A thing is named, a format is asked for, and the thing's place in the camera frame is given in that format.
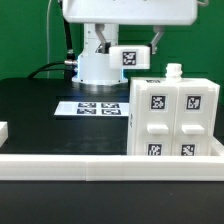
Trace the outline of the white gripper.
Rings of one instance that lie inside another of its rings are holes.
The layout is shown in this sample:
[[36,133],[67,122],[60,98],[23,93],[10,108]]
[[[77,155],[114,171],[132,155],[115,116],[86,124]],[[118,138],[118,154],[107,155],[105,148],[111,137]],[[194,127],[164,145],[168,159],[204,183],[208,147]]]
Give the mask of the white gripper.
[[[191,25],[197,18],[197,0],[63,0],[64,18],[70,23],[94,23],[100,40],[96,52],[108,54],[110,43],[103,35],[104,24]],[[164,35],[163,26],[154,26],[151,54]]]

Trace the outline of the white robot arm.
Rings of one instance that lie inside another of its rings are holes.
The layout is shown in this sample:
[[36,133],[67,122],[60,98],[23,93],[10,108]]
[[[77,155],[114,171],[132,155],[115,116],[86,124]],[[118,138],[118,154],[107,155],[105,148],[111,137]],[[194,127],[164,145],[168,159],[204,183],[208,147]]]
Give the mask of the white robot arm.
[[[96,86],[124,83],[124,70],[150,67],[166,26],[193,24],[198,8],[208,4],[209,0],[62,0],[65,21],[84,26],[84,48],[72,80]],[[120,45],[121,25],[151,25],[155,36],[147,45]]]

